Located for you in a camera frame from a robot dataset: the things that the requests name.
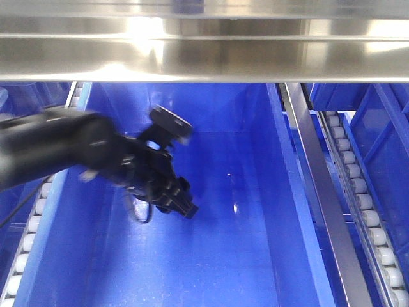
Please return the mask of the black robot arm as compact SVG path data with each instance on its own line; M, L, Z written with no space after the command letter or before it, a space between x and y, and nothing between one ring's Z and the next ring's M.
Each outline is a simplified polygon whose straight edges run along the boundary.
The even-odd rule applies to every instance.
M151 125L136 137L92 111L50 107L1 122L1 189L46 177L74 165L94 171L163 213L192 218L197 206L190 184L176 176L168 148L192 126L158 106Z

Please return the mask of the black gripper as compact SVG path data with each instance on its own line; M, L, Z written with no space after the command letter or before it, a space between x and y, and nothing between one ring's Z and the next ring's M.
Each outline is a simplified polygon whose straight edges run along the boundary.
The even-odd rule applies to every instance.
M113 134L110 180L165 213L175 211L192 219L199 208L193 202L189 182L176 177L167 151L177 139L172 134L146 139Z

